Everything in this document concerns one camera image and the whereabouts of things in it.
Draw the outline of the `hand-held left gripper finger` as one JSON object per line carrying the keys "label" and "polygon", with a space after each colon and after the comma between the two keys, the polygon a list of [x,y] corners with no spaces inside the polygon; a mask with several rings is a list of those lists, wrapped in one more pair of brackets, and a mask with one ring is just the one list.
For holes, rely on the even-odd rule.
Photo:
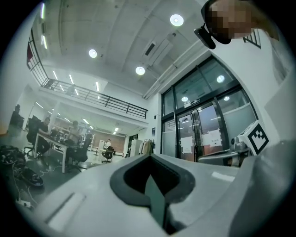
{"label": "hand-held left gripper finger", "polygon": [[281,141],[255,160],[246,194],[230,226],[230,236],[251,237],[270,219],[296,180],[296,142]]}

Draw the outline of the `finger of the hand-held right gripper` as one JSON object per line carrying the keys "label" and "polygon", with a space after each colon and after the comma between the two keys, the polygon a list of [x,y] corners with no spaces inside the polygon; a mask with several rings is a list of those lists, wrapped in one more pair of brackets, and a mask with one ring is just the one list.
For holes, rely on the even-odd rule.
{"label": "finger of the hand-held right gripper", "polygon": [[240,166],[240,154],[236,151],[223,150],[200,156],[198,162],[219,166]]}

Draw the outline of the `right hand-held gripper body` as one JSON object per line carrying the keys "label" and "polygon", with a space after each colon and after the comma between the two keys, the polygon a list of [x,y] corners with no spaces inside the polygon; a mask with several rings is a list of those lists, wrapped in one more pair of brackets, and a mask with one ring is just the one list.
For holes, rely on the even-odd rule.
{"label": "right hand-held gripper body", "polygon": [[231,150],[237,153],[231,166],[240,167],[248,156],[257,156],[269,143],[259,120],[251,123],[243,132],[231,139]]}

